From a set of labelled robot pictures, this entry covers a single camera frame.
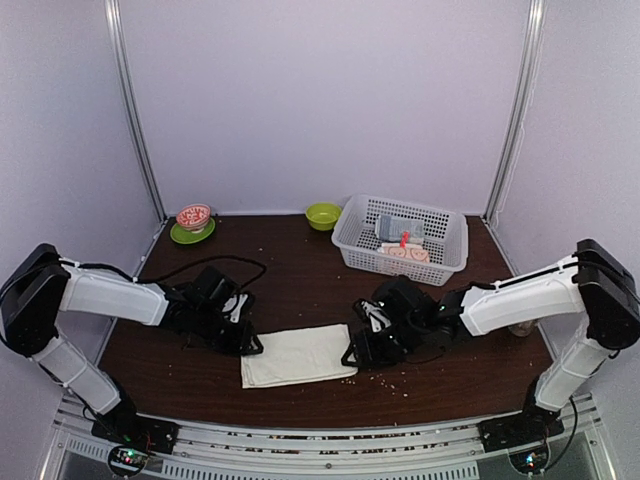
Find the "orange bunny pattern towel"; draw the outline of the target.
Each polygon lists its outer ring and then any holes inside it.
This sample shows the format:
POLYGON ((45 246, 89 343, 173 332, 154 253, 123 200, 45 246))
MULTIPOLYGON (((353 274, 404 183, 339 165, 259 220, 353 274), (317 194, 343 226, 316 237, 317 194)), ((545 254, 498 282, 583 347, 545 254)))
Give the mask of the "orange bunny pattern towel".
POLYGON ((382 243, 377 252, 385 255, 399 257, 404 260, 411 260, 422 263, 430 262, 429 252, 421 245, 417 244, 382 243))

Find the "white towel blue print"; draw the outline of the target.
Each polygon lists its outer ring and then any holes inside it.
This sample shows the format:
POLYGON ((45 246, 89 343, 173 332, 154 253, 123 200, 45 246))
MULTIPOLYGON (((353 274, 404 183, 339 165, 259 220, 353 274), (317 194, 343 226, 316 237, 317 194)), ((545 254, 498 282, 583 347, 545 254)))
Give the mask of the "white towel blue print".
POLYGON ((243 389, 261 389, 343 379, 358 373, 344 366, 350 346, 346 324, 261 334, 263 352, 241 358, 243 389))

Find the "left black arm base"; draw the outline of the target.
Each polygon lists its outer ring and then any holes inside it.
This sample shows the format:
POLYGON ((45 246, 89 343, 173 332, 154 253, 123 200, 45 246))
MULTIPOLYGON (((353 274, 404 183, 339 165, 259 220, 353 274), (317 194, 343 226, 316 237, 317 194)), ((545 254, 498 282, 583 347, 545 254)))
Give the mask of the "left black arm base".
POLYGON ((124 398, 93 421, 94 437, 133 447, 136 450, 171 454, 179 433, 179 425, 138 414, 133 401, 124 398))

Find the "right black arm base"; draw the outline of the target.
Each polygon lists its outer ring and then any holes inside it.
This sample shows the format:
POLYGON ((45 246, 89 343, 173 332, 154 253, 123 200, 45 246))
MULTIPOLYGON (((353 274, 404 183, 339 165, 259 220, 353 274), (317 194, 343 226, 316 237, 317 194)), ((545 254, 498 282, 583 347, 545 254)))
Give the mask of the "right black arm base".
POLYGON ((517 414, 484 420, 477 425, 486 453, 542 442, 565 431, 559 412, 537 406, 517 414))

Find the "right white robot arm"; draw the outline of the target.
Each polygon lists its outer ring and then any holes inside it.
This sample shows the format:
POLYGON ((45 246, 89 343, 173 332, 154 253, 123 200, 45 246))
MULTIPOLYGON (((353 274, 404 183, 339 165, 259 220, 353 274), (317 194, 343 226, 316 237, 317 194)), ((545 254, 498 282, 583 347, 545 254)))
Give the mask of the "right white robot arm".
POLYGON ((472 282, 435 300, 404 275, 378 287, 353 309, 364 326, 341 362, 354 368, 402 363, 418 348, 438 352, 504 327, 561 314, 584 319, 561 356, 531 384, 513 419, 519 440, 535 440, 573 393, 609 357, 639 340, 639 298, 632 274, 598 242, 529 274, 472 282))

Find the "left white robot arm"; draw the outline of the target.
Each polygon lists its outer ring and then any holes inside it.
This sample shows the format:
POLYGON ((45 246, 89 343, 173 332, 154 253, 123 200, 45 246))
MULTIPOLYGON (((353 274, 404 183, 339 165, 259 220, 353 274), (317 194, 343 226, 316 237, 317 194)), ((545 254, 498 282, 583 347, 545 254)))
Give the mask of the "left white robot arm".
POLYGON ((137 322, 195 336, 231 356, 258 355, 264 347, 248 318, 254 297, 244 286, 202 260, 192 281, 134 278, 116 267, 79 263, 50 244, 38 245, 1 288, 1 340, 35 361, 71 390, 123 444, 144 433, 142 419, 124 390, 62 333, 61 312, 80 312, 137 322))

